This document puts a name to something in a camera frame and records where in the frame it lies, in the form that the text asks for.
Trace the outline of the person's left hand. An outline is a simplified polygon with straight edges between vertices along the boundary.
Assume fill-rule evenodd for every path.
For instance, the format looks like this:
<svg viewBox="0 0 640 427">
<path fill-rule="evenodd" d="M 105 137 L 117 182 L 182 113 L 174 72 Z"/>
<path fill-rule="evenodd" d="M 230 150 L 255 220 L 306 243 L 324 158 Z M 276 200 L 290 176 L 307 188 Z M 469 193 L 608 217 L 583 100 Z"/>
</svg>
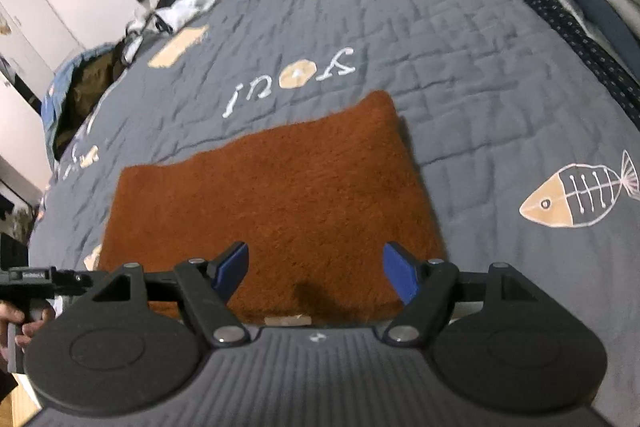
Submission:
<svg viewBox="0 0 640 427">
<path fill-rule="evenodd" d="M 41 327 L 52 321 L 55 318 L 55 309 L 53 309 L 49 303 L 44 308 L 36 313 L 37 320 L 27 323 L 25 314 L 17 307 L 14 307 L 9 301 L 1 301 L 0 305 L 0 319 L 1 319 L 1 355 L 2 358 L 7 360 L 9 358 L 9 340 L 8 340 L 8 327 L 10 324 L 18 326 L 18 333 L 15 335 L 13 344 L 16 347 L 20 347 L 24 350 L 32 338 L 36 335 L 36 332 Z"/>
</svg>

